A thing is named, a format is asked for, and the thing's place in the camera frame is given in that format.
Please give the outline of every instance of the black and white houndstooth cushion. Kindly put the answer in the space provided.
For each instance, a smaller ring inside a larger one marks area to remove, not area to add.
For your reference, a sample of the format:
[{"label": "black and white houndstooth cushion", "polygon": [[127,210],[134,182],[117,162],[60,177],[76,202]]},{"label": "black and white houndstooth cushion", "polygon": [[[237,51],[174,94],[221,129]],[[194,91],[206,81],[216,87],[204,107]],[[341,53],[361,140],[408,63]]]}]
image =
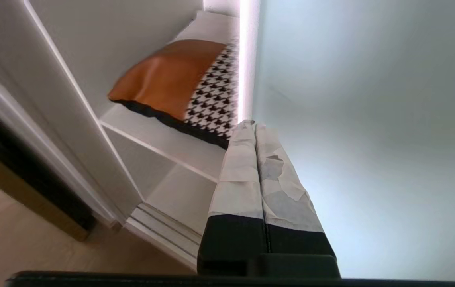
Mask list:
[{"label": "black and white houndstooth cushion", "polygon": [[184,122],[229,140],[237,116],[238,40],[231,41],[202,77]]}]

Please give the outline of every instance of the houndstooth pattern fabric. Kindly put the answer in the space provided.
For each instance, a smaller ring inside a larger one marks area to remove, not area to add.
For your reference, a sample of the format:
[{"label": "houndstooth pattern fabric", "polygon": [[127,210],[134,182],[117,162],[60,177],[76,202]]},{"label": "houndstooth pattern fabric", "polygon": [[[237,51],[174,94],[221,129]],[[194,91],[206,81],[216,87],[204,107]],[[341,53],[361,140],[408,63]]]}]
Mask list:
[{"label": "houndstooth pattern fabric", "polygon": [[202,77],[185,114],[186,124],[226,140],[237,116],[238,40],[231,41]]}]

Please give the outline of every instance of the wooden floor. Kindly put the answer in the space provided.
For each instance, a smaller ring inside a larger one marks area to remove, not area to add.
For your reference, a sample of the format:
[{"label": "wooden floor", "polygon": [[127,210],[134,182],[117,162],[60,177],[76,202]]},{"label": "wooden floor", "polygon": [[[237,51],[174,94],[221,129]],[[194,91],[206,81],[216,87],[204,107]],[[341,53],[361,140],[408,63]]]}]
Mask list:
[{"label": "wooden floor", "polygon": [[98,225],[86,243],[76,242],[0,191],[0,286],[24,270],[194,274],[125,229]]}]

